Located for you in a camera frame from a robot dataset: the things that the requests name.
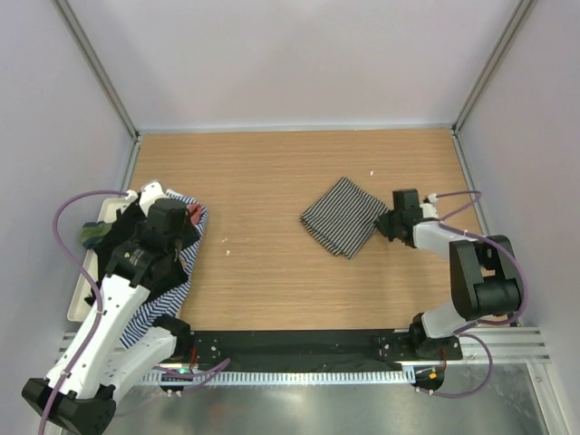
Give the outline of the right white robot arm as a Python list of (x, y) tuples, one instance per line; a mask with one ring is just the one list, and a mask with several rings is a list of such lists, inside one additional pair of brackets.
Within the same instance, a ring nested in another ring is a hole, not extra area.
[(375, 221), (389, 241), (449, 262), (450, 300), (415, 315), (410, 324), (408, 345), (421, 359), (441, 357), (458, 333), (478, 323), (508, 324), (527, 306), (527, 280), (509, 238), (448, 225), (435, 207), (439, 198), (431, 194), (421, 199), (412, 188), (394, 190), (392, 207)]

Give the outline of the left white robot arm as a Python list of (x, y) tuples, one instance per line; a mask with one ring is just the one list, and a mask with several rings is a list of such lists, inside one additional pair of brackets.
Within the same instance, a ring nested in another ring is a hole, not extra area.
[(118, 402), (149, 369), (191, 354), (190, 326), (177, 318), (201, 235), (179, 198), (136, 198), (95, 247), (92, 308), (72, 343), (43, 377), (23, 387), (46, 424), (101, 434)]

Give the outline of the black white striped tank top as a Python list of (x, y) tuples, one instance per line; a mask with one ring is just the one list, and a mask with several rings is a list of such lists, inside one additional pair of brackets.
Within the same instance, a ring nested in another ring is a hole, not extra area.
[(341, 177), (300, 215), (300, 223), (329, 253), (353, 259), (387, 211), (380, 199)]

